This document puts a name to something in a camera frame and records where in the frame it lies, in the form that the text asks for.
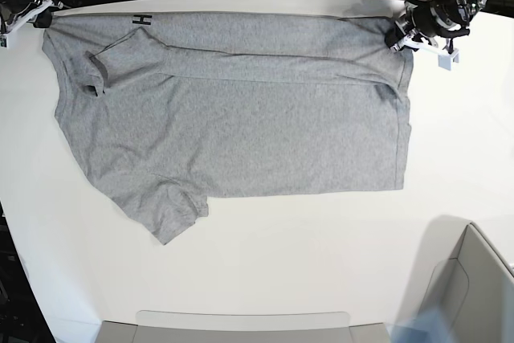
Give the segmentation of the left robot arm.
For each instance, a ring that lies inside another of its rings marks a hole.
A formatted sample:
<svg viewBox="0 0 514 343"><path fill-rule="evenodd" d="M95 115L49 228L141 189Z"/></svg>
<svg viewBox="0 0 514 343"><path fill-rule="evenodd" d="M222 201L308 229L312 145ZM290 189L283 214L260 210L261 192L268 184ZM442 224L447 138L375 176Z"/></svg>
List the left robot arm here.
<svg viewBox="0 0 514 343"><path fill-rule="evenodd" d="M487 0L404 0L406 9L394 20L385 44L391 51L408 47L441 56L457 56L454 40L470 34L472 19Z"/></svg>

